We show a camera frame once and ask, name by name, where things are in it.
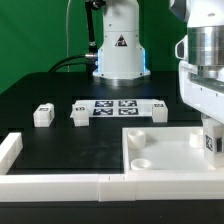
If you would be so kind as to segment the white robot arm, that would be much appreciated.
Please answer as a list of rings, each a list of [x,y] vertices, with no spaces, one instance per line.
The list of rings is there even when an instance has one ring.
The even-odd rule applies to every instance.
[[[224,123],[224,0],[167,0],[169,10],[186,23],[186,35],[175,45],[181,97],[187,105]],[[87,10],[101,10],[103,43],[95,53],[97,81],[112,85],[147,77],[142,26],[151,37],[153,55],[174,34],[158,9],[140,10],[137,0],[86,0]],[[150,14],[141,24],[141,15]]]

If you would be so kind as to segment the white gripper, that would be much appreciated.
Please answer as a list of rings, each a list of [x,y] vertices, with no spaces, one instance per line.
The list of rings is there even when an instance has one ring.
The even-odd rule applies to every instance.
[[[224,124],[224,94],[190,80],[190,67],[179,63],[179,86],[185,104]]]

